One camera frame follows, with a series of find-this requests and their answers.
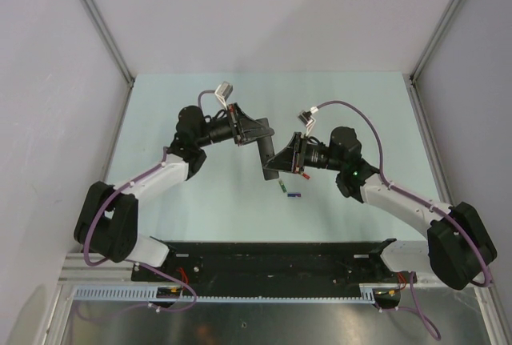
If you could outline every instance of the gray wall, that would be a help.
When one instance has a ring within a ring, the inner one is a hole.
[[[474,204],[512,319],[512,0],[467,0],[418,80],[456,202]]]
[[[79,0],[2,0],[0,35],[0,343],[30,344],[127,89]]]

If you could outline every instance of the cable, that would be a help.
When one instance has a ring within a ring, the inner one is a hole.
[[[412,313],[414,315],[416,315],[417,317],[420,318],[420,320],[422,321],[423,325],[425,326],[425,329],[429,332],[429,334],[432,336],[433,339],[435,339],[436,341],[441,341],[441,332],[439,331],[438,327],[435,326],[435,324],[432,322],[431,319],[429,319],[424,313],[423,313],[423,310],[419,304],[419,301],[418,301],[418,297],[416,295],[416,290],[414,289],[414,276],[416,275],[415,272],[411,272],[410,273],[410,280],[409,280],[409,284],[410,284],[410,292],[412,294],[412,297],[413,297],[413,301],[414,301],[414,305],[416,306],[416,308],[412,308],[412,307],[395,307],[395,308],[389,308],[389,309],[384,309],[384,308],[381,308],[378,303],[375,303],[375,307],[378,308],[378,311],[379,312],[386,312],[386,313],[389,313],[389,312],[392,312],[392,311],[407,311],[409,313]]]
[[[103,213],[105,213],[105,210],[106,208],[110,205],[110,203],[122,192],[124,191],[125,189],[127,189],[128,187],[130,186],[133,186],[134,183],[137,183],[139,181],[141,181],[142,179],[144,179],[145,177],[149,176],[149,175],[152,175],[154,172],[156,172],[157,170],[163,168],[163,163],[166,161],[166,157],[167,157],[167,152],[166,152],[166,148],[164,147],[163,148],[163,156],[162,156],[162,161],[158,164],[158,165],[155,165],[153,166],[151,169],[149,169],[148,171],[145,171],[144,173],[142,173],[141,175],[138,175],[137,177],[135,177],[134,179],[132,179],[131,181],[125,183],[124,185],[122,185],[121,187],[119,187],[116,191],[114,191],[106,200],[105,202],[100,206],[100,208],[98,209],[98,212],[96,213],[96,215],[94,216],[93,218],[93,221],[91,222],[90,224],[90,228],[89,230],[87,231],[87,236],[86,236],[86,241],[84,242],[84,245],[83,245],[83,258],[84,258],[84,261],[86,262],[87,265],[89,265],[90,267],[96,267],[102,263],[104,263],[105,261],[108,260],[107,257],[103,258],[103,259],[100,259],[99,261],[96,261],[96,262],[92,262],[90,260],[90,256],[89,256],[89,251],[90,251],[90,241],[93,237],[93,233],[94,233],[94,230],[96,229],[96,226],[98,225],[98,222],[100,220],[100,218],[103,216]],[[154,267],[152,267],[151,265],[148,265],[147,263],[139,263],[139,266],[141,267],[145,267],[146,269],[152,271],[153,273],[155,273],[156,275],[159,275],[161,277],[163,277],[164,279],[168,279],[170,281],[172,281],[173,283],[177,283],[178,285],[181,285],[182,287],[186,288],[194,297],[193,301],[185,306],[185,307],[181,307],[181,308],[178,308],[178,309],[169,309],[169,308],[164,308],[164,307],[157,307],[157,311],[186,311],[188,309],[190,309],[193,305],[196,304],[196,302],[198,301],[198,295],[196,294],[195,290],[192,289],[192,287],[190,287],[189,285],[187,285],[186,283],[183,283],[182,281],[180,281],[179,279],[176,279],[166,273],[163,273],[162,271],[158,270],[158,269],[155,269]],[[144,304],[135,304],[133,306],[130,306],[126,309],[123,309],[121,310],[120,312],[118,312],[119,314],[125,312],[125,311],[128,311],[128,310],[131,310],[131,309],[134,309],[136,307],[142,307],[142,306],[147,306],[146,303]]]
[[[478,264],[482,268],[482,272],[484,274],[484,282],[483,283],[476,283],[472,282],[474,285],[478,287],[488,287],[492,283],[492,274],[490,273],[489,267],[486,265],[486,261],[483,259],[482,255],[480,254],[480,251],[478,250],[477,246],[474,244],[471,237],[466,233],[466,231],[455,221],[451,216],[449,216],[445,211],[442,211],[438,207],[436,207],[434,204],[430,203],[429,201],[422,199],[421,197],[418,197],[417,195],[414,195],[410,193],[409,191],[406,191],[405,189],[402,189],[400,187],[397,187],[388,181],[386,176],[384,175],[384,153],[382,149],[382,141],[378,135],[377,130],[375,129],[373,123],[370,121],[368,117],[364,115],[357,107],[354,105],[345,102],[345,101],[327,101],[324,103],[321,103],[320,105],[316,106],[319,110],[322,109],[324,106],[332,105],[337,103],[338,105],[343,105],[351,110],[355,111],[357,114],[359,114],[366,122],[366,124],[370,127],[371,131],[374,133],[375,140],[377,141],[377,147],[378,147],[378,169],[380,170],[380,178],[384,185],[386,185],[388,188],[396,191],[400,195],[403,195],[407,197],[408,199],[412,199],[416,203],[419,203],[420,205],[423,205],[424,207],[427,207],[431,209],[433,212],[435,212],[437,215],[442,216],[446,221],[451,223],[455,229],[458,231],[458,233],[466,240],[467,244],[470,246],[471,250],[474,252],[474,255],[476,256],[478,260]]]
[[[398,272],[398,282],[400,283],[400,290],[403,291],[407,287],[407,280],[402,273]]]
[[[205,94],[215,94],[215,90],[203,90],[198,96],[198,106],[202,110],[201,97]]]
[[[316,137],[313,137],[312,135],[310,137],[308,137],[307,140],[309,142],[314,142],[316,145],[322,145],[320,140],[318,138],[316,138]]]
[[[439,330],[436,328],[436,326],[434,325],[434,323],[432,323],[432,321],[430,321],[428,319],[428,317],[426,317],[424,314],[423,314],[423,310],[422,310],[422,307],[420,306],[419,304],[419,301],[418,301],[418,297],[416,295],[416,290],[414,289],[414,276],[416,275],[416,272],[415,271],[411,271],[410,272],[410,276],[409,276],[409,285],[410,285],[410,293],[412,294],[413,296],[413,301],[414,301],[414,305],[416,306],[416,310],[408,307],[408,308],[403,308],[403,309],[407,309],[408,311],[410,311],[411,313],[415,313],[419,316],[420,319],[422,319],[423,321],[423,325],[425,326],[425,328],[428,330],[428,332],[430,333],[430,335],[436,340],[436,341],[441,341],[441,333],[439,332]]]

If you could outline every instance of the black mounting base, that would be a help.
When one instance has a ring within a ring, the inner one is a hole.
[[[359,297],[361,283],[396,283],[380,259],[384,243],[168,243],[160,270],[202,296],[325,298]],[[132,281],[165,282],[150,271]]]

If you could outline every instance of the metal frame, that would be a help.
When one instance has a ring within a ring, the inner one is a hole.
[[[455,15],[458,12],[458,9],[462,6],[464,0],[450,0],[448,6],[443,12],[441,19],[435,27],[434,33],[430,37],[428,43],[426,44],[425,49],[422,52],[416,66],[414,67],[410,77],[413,82],[416,82],[420,74],[422,73],[425,65],[428,63],[432,54],[434,54],[436,48],[438,47],[440,41],[442,40],[443,35],[447,32],[450,24],[452,23]]]
[[[418,89],[410,78],[404,77],[404,79],[406,82],[407,92],[410,97],[410,102],[413,106],[414,116],[418,122],[423,145],[425,146],[426,156],[434,175],[436,187],[438,188],[440,200],[444,203],[453,205],[453,198],[442,170],[442,163],[438,153],[438,148],[432,134],[432,130],[430,129]],[[475,287],[474,292],[487,328],[487,333],[489,334],[490,342],[493,345],[512,343],[510,327],[506,321],[505,313],[496,289],[494,287],[489,289]]]
[[[96,28],[98,36],[103,41],[105,48],[114,60],[116,67],[118,68],[120,74],[130,89],[126,98],[126,103],[124,105],[122,118],[120,119],[119,124],[116,126],[116,134],[118,136],[120,127],[122,125],[122,120],[124,119],[126,113],[126,108],[130,101],[131,88],[134,85],[134,77],[130,73],[128,66],[126,65],[126,61],[123,58],[117,43],[115,42],[112,33],[108,29],[105,20],[101,16],[99,8],[94,0],[80,1],[84,5],[90,20]],[[418,95],[417,87],[414,84],[416,83],[419,75],[422,73],[430,57],[436,50],[439,42],[442,40],[442,36],[449,28],[463,1],[464,0],[450,0],[448,7],[446,8],[439,23],[437,24],[435,31],[430,38],[425,50],[422,52],[421,58],[418,60],[418,63],[416,64],[413,72],[408,77],[405,77],[411,105],[418,122],[422,141],[426,148],[427,157],[429,159],[430,166],[434,175],[436,187],[438,188],[438,193],[441,197],[441,200],[444,202],[449,202],[452,199],[451,193],[446,178],[443,174],[442,163],[439,158],[438,149],[435,144],[432,130],[429,127],[425,111]],[[116,137],[112,146],[106,172],[108,172],[110,168],[111,157],[114,153],[117,141],[118,137]],[[56,286],[54,296],[52,298],[52,308],[49,310],[46,316],[43,331],[40,334],[37,343],[41,345],[61,344],[75,293],[78,292],[80,299],[87,299],[88,295],[91,296],[94,294],[91,292],[94,288],[98,290],[99,285],[102,285],[102,289],[108,289],[109,287],[105,287],[105,285],[111,285],[112,287],[110,288],[113,288],[112,290],[131,290],[134,288],[140,288],[141,283],[133,283],[130,280],[131,269],[131,263],[116,264],[111,262],[102,264],[99,267],[89,268],[83,262],[81,254],[69,254],[66,257],[66,261],[62,268],[61,278],[58,281],[58,285]],[[422,277],[422,279],[419,281],[422,287],[443,287],[443,285],[436,278],[429,279],[427,277]],[[172,286],[172,283],[148,283],[144,287],[155,288],[157,285]],[[362,285],[362,291],[364,291],[364,295],[366,297],[368,297],[367,289],[371,290],[371,287],[374,286]],[[506,319],[496,290],[494,288],[475,288],[475,294],[481,308],[482,317],[486,324],[491,343],[512,343],[510,329],[506,324]],[[110,295],[114,296],[113,298],[118,300],[119,295],[116,295],[115,293],[110,293]]]
[[[82,2],[84,9],[89,15],[91,22],[96,28],[96,31],[98,32],[100,39],[103,41],[105,48],[114,60],[114,63],[119,70],[119,73],[121,73],[122,77],[125,79],[128,87],[131,88],[134,85],[135,78],[130,73],[128,66],[126,65],[126,61],[123,58],[121,51],[119,51],[118,45],[114,40],[114,37],[110,32],[108,26],[106,25],[105,20],[103,19],[103,16],[101,15],[99,8],[96,5],[96,2],[94,0],[80,1]]]

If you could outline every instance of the white cable clip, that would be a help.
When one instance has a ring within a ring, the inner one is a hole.
[[[233,85],[229,82],[224,81],[215,90],[215,97],[221,103],[222,107],[227,110],[226,100],[233,92]]]

